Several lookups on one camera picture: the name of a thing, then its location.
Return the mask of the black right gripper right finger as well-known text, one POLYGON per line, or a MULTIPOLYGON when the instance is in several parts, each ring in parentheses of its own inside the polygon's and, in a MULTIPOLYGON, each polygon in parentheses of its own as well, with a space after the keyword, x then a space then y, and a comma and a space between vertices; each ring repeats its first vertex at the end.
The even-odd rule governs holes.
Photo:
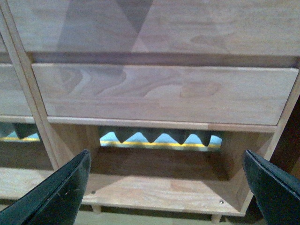
POLYGON ((300 223, 299 179, 250 150, 244 151, 243 170, 267 224, 300 223))

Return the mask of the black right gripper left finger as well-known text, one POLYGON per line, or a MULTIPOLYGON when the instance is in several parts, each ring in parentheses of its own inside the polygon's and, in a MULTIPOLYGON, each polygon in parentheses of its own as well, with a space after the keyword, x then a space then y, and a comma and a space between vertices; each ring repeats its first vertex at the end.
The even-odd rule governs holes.
POLYGON ((83 150, 0 212, 2 225, 72 225, 86 191, 91 156, 83 150))

